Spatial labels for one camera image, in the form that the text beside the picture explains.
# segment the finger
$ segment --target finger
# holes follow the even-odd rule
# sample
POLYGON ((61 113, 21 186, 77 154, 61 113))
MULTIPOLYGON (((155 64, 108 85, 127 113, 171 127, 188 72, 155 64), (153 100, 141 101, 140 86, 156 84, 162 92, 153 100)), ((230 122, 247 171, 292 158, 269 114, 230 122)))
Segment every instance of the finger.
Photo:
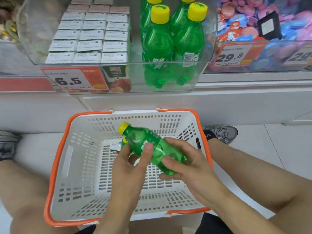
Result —
POLYGON ((161 159, 162 163, 165 165, 166 168, 177 172, 177 173, 185 173, 189 170, 189 167, 185 164, 180 163, 177 160, 174 160, 173 158, 169 156, 163 156, 161 159))
POLYGON ((159 178, 161 180, 182 180, 182 175, 181 173, 174 173, 173 175, 167 175, 167 174, 160 174, 159 175, 159 178))
POLYGON ((152 143, 147 143, 144 146, 140 161, 138 163, 138 167, 146 169, 147 165, 151 162, 153 152, 154 152, 154 145, 152 143))
POLYGON ((116 158, 127 160, 130 155, 130 145, 129 143, 126 143, 120 150, 119 154, 117 155, 116 158))
POLYGON ((135 161, 138 160, 140 158, 140 156, 138 156, 136 153, 132 154, 128 161, 131 165, 134 165, 135 164, 135 161))
POLYGON ((192 162, 193 158, 200 153, 198 149, 194 148, 191 144, 189 144, 184 140, 168 137, 164 138, 164 140, 167 141, 169 144, 175 146, 178 150, 180 150, 187 158, 187 160, 189 160, 190 162, 192 162))

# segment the floor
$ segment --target floor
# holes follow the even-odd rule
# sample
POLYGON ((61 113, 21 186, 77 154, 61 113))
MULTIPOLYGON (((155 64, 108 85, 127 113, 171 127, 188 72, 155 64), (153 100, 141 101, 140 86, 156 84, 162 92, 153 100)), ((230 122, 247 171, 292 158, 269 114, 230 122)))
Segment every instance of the floor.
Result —
MULTIPOLYGON (((283 126, 281 124, 237 126, 239 135, 231 144, 252 156, 284 168, 302 177, 312 179, 312 125, 283 126)), ((36 173, 49 177, 62 133, 29 134, 21 141, 16 161, 36 173)), ((249 198, 217 165, 214 170, 224 184, 263 216, 273 213, 249 198)), ((0 204, 0 234, 9 234, 11 217, 0 204)), ((177 225, 196 229, 201 215, 178 216, 171 219, 177 225)))

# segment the shopping basket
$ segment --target shopping basket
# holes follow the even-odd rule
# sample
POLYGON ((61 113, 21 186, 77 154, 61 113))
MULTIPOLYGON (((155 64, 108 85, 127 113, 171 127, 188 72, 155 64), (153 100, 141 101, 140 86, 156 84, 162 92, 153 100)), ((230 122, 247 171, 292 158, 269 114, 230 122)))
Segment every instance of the shopping basket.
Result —
MULTIPOLYGON (((57 149, 44 217, 53 226, 96 223, 107 208, 112 188, 112 166, 116 154, 112 142, 127 121, 147 127, 161 137, 183 139, 202 152, 212 166, 208 143, 199 117, 189 109, 88 112, 72 116, 57 149)), ((148 165, 138 206, 131 220, 170 217, 208 211, 182 181, 162 181, 160 170, 148 165)))

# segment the white carton top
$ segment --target white carton top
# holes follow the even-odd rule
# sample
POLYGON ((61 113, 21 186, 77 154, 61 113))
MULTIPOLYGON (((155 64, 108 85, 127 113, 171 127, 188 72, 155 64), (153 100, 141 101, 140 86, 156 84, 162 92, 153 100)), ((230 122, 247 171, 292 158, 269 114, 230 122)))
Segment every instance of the white carton top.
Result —
POLYGON ((80 30, 83 27, 82 20, 62 20, 58 27, 59 30, 80 30))
POLYGON ((74 52, 49 53, 46 59, 46 64, 72 63, 74 57, 74 52))
POLYGON ((103 44, 103 52, 126 52, 127 50, 127 42, 108 41, 103 44))
POLYGON ((74 39, 78 40, 80 38, 80 30, 58 30, 54 35, 53 39, 74 39))
POLYGON ((67 12, 88 12, 88 5, 73 5, 69 4, 67 8, 67 12))
POLYGON ((99 52, 76 53, 73 63, 100 63, 101 57, 99 52))
POLYGON ((107 20, 107 13, 88 12, 85 20, 107 20))
POLYGON ((91 5, 92 4, 92 0, 72 0, 71 4, 91 5))
POLYGON ((130 7, 111 7, 110 14, 130 14, 130 7))
POLYGON ((126 52, 103 53, 101 63, 126 63, 127 60, 126 52))
POLYGON ((62 20, 84 20, 84 12, 65 12, 62 16, 62 20))
POLYGON ((128 16, 125 14, 108 14, 107 22, 128 23, 128 16))
POLYGON ((104 30, 105 28, 106 21, 104 20, 85 21, 83 24, 84 30, 104 30))
POLYGON ((89 8, 89 12, 110 12, 110 6, 105 5, 91 5, 89 8))
POLYGON ((107 26, 106 26, 106 30, 129 31, 129 24, 128 23, 108 22, 107 26))
POLYGON ((80 41, 77 45, 77 52, 102 50, 102 40, 80 41))
POLYGON ((104 39, 104 30, 84 30, 81 31, 80 40, 104 39))
POLYGON ((104 40, 111 41, 127 41, 128 40, 128 32, 121 31, 106 31, 104 40))
POLYGON ((58 52, 58 51, 73 51, 77 50, 77 41, 76 40, 53 40, 49 52, 58 52))
POLYGON ((94 0, 96 5, 113 5, 114 0, 94 0))

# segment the bare leg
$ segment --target bare leg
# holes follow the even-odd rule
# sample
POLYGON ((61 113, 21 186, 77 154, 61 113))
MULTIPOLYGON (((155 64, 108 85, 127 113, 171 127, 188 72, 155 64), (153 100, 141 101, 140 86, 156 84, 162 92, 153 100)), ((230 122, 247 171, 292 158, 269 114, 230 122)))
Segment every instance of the bare leg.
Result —
POLYGON ((212 159, 253 200, 276 213, 270 220, 288 234, 312 230, 312 181, 225 145, 208 141, 212 159))
POLYGON ((0 199, 12 216, 11 234, 74 234, 77 227, 56 228, 43 218, 48 182, 11 160, 0 162, 0 199))

